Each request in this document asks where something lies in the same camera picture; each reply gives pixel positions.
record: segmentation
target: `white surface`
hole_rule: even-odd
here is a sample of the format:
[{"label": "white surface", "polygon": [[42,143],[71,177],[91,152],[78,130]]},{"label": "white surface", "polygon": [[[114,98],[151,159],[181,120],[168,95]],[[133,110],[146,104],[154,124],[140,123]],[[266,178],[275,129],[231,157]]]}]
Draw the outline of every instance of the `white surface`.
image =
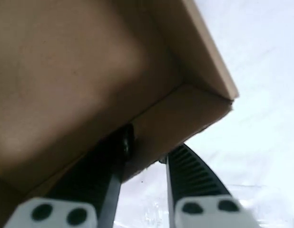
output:
[{"label": "white surface", "polygon": [[[221,200],[234,202],[239,211],[219,210],[218,205]],[[183,206],[192,202],[197,203],[203,209],[203,213],[183,212]],[[175,223],[177,228],[259,228],[253,216],[229,195],[182,198],[176,204]]]},{"label": "white surface", "polygon": [[[224,184],[277,189],[294,215],[294,0],[196,3],[240,98],[227,117],[186,143]],[[164,181],[165,168],[155,164],[125,184],[117,221],[124,217],[130,228],[168,227],[160,218],[167,209],[160,205],[167,197]],[[133,204],[154,209],[154,217],[132,211]]]}]

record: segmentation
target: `cardboard flap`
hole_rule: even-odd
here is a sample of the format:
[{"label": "cardboard flap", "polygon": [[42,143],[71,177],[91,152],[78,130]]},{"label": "cardboard flap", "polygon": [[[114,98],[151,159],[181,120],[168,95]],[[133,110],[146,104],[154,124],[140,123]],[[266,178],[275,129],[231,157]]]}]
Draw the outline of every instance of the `cardboard flap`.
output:
[{"label": "cardboard flap", "polygon": [[229,100],[237,88],[193,0],[151,0],[150,12],[185,68],[187,82]]},{"label": "cardboard flap", "polygon": [[190,0],[0,0],[0,178],[23,193],[129,122],[131,176],[236,96]]}]

